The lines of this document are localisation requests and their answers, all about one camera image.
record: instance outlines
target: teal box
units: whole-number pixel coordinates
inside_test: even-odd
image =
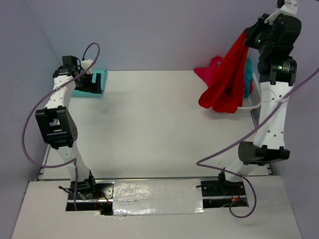
[[[84,91],[78,91],[74,90],[72,93],[72,97],[87,97],[87,98],[99,98],[102,97],[105,89],[105,83],[106,83],[106,78],[107,78],[107,71],[106,70],[94,70],[93,71],[93,77],[92,77],[92,82],[95,83],[96,80],[96,74],[100,73],[101,74],[101,94],[94,94],[94,93],[89,93],[89,92],[84,92]]]

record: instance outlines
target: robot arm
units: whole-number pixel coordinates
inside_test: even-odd
[[[283,102],[274,116],[258,131],[253,142],[239,144],[239,158],[226,170],[242,176],[259,166],[289,158],[285,149],[284,125],[288,99],[282,99],[292,90],[297,71],[296,61],[289,56],[293,44],[300,34],[301,22],[294,16],[297,13],[297,1],[279,0],[281,7],[272,15],[264,14],[255,25],[245,30],[245,45],[258,49],[260,53],[258,72],[262,92],[262,104],[259,122]],[[242,178],[225,173],[229,182],[239,182]]]
[[[35,117],[44,142],[50,144],[64,162],[68,162],[74,158],[77,159],[77,191],[88,198],[95,191],[95,179],[90,169],[84,164],[78,150],[76,144],[78,137],[77,127],[68,111],[71,95],[76,87],[76,83],[71,82],[60,88],[61,85],[78,75],[77,62],[76,58],[72,56],[66,56],[62,59],[63,66],[59,67],[53,74],[54,89],[59,88],[59,90],[50,97],[44,109],[36,111]],[[74,165],[68,164],[67,168],[71,175],[71,187],[74,188]]]

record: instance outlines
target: red cloth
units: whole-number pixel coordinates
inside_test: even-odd
[[[229,52],[211,74],[210,86],[198,100],[204,108],[217,112],[235,113],[243,104],[244,70],[248,47],[244,45],[245,33],[239,36]]]

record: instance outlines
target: plastic sheet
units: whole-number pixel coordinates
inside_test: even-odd
[[[114,215],[166,215],[203,212],[199,179],[116,181]]]

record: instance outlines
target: laundry basket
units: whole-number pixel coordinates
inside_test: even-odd
[[[239,112],[242,110],[251,111],[255,108],[258,108],[261,105],[261,92],[260,92],[259,83],[255,73],[253,74],[253,86],[254,86],[254,89],[252,93],[250,93],[249,97],[243,98],[243,106],[238,107],[238,110],[236,112]]]

